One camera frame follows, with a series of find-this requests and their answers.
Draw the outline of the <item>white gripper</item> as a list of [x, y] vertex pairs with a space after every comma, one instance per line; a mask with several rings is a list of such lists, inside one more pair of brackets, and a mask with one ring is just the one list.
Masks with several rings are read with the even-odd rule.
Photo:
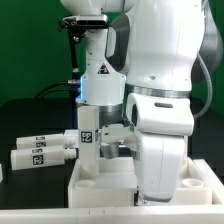
[[175, 194], [185, 151], [183, 136], [137, 132], [135, 158], [139, 194], [144, 201], [169, 202]]

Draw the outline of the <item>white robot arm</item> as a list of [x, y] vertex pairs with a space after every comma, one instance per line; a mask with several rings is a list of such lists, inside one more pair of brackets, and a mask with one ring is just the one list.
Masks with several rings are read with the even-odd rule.
[[102, 147], [124, 142], [136, 155], [142, 198], [171, 200], [197, 118], [192, 78], [219, 62], [208, 0], [60, 1], [72, 14], [65, 24], [88, 37], [83, 103], [125, 110], [125, 124], [102, 125]]

